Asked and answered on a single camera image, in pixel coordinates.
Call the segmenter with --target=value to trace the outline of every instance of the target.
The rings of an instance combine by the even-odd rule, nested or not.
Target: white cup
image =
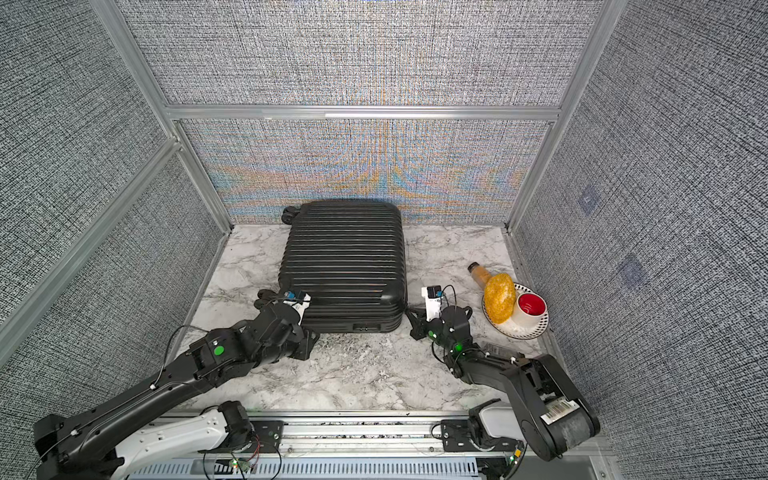
[[[515,309],[509,320],[515,325],[529,329],[538,325],[539,320],[547,312],[547,303],[535,293],[523,293],[515,300]]]

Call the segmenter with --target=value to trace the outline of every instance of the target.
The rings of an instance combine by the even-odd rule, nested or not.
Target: suitcase wheel
[[[298,208],[285,207],[283,209],[283,216],[281,216],[280,219],[283,221],[284,224],[290,225],[293,223],[293,218],[296,216],[297,213],[299,213]]]

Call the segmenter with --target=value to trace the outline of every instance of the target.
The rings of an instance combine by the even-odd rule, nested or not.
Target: white plate
[[[518,298],[523,293],[535,293],[532,292],[528,287],[522,286],[520,283],[515,283],[515,291],[517,292]],[[485,295],[482,297],[482,312],[485,314],[485,318],[488,319],[488,323],[493,325],[499,332],[504,333],[506,336],[513,339],[534,339],[544,333],[549,326],[549,310],[545,311],[544,315],[541,316],[541,319],[538,321],[538,325],[534,325],[528,328],[523,328],[511,320],[507,320],[504,323],[493,323],[488,317],[488,312],[485,310]]]

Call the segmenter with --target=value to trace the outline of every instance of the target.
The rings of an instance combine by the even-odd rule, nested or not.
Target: robotic arm
[[[524,439],[549,461],[600,432],[597,416],[554,357],[509,359],[483,352],[469,328],[472,308],[454,305],[441,311],[441,293],[440,286],[424,287],[426,308],[406,311],[411,337],[428,336],[433,349],[441,347],[442,362],[457,379],[501,390],[509,398],[509,404],[496,399],[475,407],[465,425],[443,422],[446,451],[456,446],[448,439],[461,435],[475,451],[494,449],[500,439]]]
[[[441,310],[439,291],[439,286],[426,287],[427,308],[406,311],[411,336],[430,337],[442,348],[442,361],[453,376],[506,392],[511,404],[493,400],[470,410],[463,423],[444,421],[444,450],[487,451],[511,444],[504,439],[524,439],[546,461],[599,433],[597,417],[551,356],[519,356],[511,362],[483,352],[470,332],[472,309]],[[49,415],[37,421],[38,480],[119,480],[164,458],[195,450],[232,452],[250,444],[253,425],[239,402],[225,402],[182,422],[143,427],[259,365],[284,356],[309,358],[319,338],[301,326],[310,296],[265,298],[260,293],[260,298],[256,319],[211,330],[159,372],[113,399],[69,418]]]
[[[139,430],[185,400],[284,356],[306,360],[319,335],[301,326],[305,293],[266,302],[253,320],[213,329],[157,372],[94,409],[35,423],[38,480],[123,478],[158,459],[194,450],[232,451],[251,442],[239,402],[184,422]]]

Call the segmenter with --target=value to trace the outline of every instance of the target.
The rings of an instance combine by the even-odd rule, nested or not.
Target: yellow egg-shaped object
[[[515,282],[508,273],[494,275],[485,284],[485,311],[493,323],[504,323],[515,309]]]

